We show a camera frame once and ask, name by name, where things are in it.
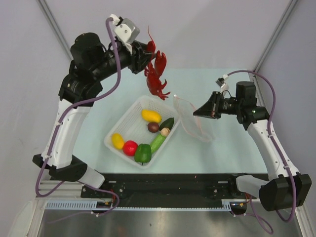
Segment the clear zip top bag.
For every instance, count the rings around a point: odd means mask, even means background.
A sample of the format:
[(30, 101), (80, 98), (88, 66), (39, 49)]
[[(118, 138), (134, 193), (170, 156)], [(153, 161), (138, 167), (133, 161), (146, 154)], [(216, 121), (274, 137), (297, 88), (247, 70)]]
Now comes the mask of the clear zip top bag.
[(205, 143), (209, 143), (214, 140), (211, 128), (208, 127), (208, 125), (205, 125), (200, 117), (193, 115), (197, 108), (191, 102), (174, 94), (173, 106), (178, 112), (184, 131), (188, 135)]

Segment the yellow toy mango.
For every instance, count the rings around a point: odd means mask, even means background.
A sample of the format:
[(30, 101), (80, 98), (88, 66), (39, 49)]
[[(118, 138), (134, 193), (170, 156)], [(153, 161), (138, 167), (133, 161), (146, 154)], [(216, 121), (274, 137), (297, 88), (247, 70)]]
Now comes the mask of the yellow toy mango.
[(156, 112), (156, 111), (152, 111), (152, 110), (142, 110), (141, 112), (142, 118), (147, 121), (147, 122), (156, 122), (156, 123), (160, 123), (162, 120), (161, 115)]

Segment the red toy lobster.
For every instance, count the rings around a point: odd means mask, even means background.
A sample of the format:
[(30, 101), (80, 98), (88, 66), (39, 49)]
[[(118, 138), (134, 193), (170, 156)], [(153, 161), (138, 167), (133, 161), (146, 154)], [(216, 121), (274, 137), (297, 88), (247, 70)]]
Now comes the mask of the red toy lobster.
[(152, 54), (152, 57), (149, 64), (146, 66), (144, 70), (144, 75), (146, 77), (146, 83), (149, 92), (153, 96), (157, 96), (158, 98), (164, 101), (166, 98), (168, 98), (170, 92), (163, 93), (163, 89), (167, 85), (167, 80), (164, 80), (164, 83), (162, 83), (160, 77), (162, 76), (166, 68), (167, 57), (160, 50), (156, 51), (156, 44), (153, 37), (150, 34), (149, 27), (148, 35), (151, 40), (147, 43), (147, 50)]

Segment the green toy bell pepper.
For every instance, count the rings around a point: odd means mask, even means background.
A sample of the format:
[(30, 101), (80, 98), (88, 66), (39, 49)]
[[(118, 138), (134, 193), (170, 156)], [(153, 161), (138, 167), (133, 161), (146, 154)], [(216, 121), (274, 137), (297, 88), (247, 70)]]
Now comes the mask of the green toy bell pepper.
[(152, 158), (152, 150), (149, 144), (140, 144), (134, 155), (134, 160), (139, 163), (149, 163)]

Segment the red toy apple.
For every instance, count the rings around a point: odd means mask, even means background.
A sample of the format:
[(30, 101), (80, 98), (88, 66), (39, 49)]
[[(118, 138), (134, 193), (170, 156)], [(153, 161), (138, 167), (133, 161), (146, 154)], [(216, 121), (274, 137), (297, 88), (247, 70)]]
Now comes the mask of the red toy apple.
[(132, 140), (125, 142), (122, 151), (126, 156), (133, 157), (137, 151), (138, 144)]

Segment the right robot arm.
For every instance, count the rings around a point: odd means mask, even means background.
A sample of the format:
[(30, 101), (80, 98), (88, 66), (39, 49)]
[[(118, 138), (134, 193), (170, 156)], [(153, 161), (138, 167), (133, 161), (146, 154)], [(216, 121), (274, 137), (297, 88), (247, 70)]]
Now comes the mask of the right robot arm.
[(269, 122), (267, 109), (257, 106), (255, 93), (253, 82), (237, 82), (234, 97), (226, 98), (223, 92), (214, 91), (193, 115), (208, 119), (219, 119), (222, 114), (235, 115), (262, 156), (268, 180), (246, 173), (233, 175), (228, 185), (231, 197), (239, 198), (247, 193), (258, 198), (266, 211), (302, 206), (312, 184), (311, 178), (301, 174), (290, 161)]

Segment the light green toy cucumber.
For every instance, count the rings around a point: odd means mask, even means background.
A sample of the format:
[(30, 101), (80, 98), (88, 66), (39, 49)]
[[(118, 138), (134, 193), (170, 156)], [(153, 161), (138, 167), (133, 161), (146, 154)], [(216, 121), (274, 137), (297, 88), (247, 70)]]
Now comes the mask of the light green toy cucumber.
[(155, 139), (150, 144), (152, 154), (155, 153), (160, 148), (160, 146), (164, 143), (165, 140), (166, 140), (166, 137), (162, 136), (161, 134), (158, 134), (155, 137)]

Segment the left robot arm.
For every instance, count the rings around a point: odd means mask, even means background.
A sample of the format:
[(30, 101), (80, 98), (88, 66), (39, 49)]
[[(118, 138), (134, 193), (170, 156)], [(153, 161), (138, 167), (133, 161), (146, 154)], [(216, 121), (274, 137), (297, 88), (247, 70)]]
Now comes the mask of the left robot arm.
[(80, 182), (92, 187), (92, 192), (102, 198), (108, 194), (109, 185), (98, 171), (73, 155), (80, 128), (102, 91), (101, 81), (128, 67), (137, 74), (145, 69), (155, 56), (153, 41), (134, 40), (132, 50), (114, 37), (106, 48), (97, 34), (85, 33), (71, 46), (73, 60), (69, 73), (59, 90), (58, 113), (54, 129), (45, 150), (33, 157), (33, 163), (47, 169), (49, 175), (60, 181)]

